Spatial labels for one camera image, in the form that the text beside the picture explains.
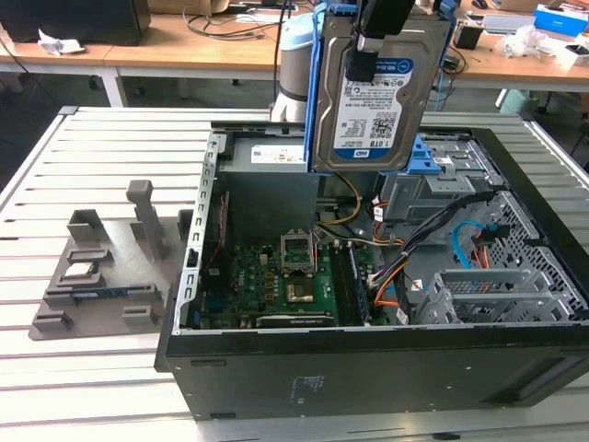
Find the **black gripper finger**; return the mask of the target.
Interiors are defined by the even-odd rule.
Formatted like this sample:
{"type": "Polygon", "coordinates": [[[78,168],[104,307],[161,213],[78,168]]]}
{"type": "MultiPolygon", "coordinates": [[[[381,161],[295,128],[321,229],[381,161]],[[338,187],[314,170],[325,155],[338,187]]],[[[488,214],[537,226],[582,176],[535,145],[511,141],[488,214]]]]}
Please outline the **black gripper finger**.
{"type": "Polygon", "coordinates": [[[371,82],[378,54],[388,35],[399,35],[411,10],[412,0],[368,0],[357,2],[352,45],[346,55],[345,77],[371,82]]]}

